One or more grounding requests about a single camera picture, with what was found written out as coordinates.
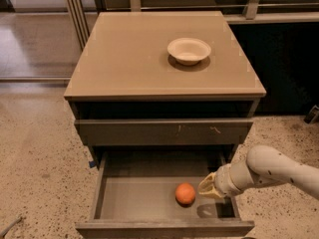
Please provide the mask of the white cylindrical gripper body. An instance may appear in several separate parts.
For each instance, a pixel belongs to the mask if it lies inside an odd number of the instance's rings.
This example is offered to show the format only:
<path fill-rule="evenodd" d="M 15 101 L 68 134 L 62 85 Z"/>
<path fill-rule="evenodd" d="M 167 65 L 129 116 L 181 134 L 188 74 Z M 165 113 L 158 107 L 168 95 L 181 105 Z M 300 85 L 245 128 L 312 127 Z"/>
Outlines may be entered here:
<path fill-rule="evenodd" d="M 239 195 L 241 190 L 235 183 L 235 176 L 238 175 L 236 164 L 221 166 L 215 173 L 214 186 L 222 197 Z"/>

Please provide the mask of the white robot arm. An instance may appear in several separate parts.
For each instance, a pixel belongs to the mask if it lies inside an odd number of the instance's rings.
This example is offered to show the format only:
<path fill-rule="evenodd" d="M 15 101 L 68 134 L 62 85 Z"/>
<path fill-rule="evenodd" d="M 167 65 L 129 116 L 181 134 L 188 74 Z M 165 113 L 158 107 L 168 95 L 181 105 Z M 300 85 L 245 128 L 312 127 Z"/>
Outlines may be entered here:
<path fill-rule="evenodd" d="M 258 145 L 244 160 L 221 166 L 198 186 L 198 193 L 209 198 L 233 197 L 250 188 L 289 183 L 319 199 L 319 169 L 297 162 L 279 150 Z"/>

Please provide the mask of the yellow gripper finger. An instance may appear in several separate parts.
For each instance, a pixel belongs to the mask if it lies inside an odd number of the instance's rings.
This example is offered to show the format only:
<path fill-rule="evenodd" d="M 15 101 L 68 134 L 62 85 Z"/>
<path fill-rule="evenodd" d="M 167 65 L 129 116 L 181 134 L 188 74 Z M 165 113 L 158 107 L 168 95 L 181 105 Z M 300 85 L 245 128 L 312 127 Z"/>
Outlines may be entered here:
<path fill-rule="evenodd" d="M 197 192 L 199 195 L 207 198 L 219 199 L 223 198 L 224 194 L 221 193 L 215 186 L 215 173 L 211 172 L 199 185 Z"/>

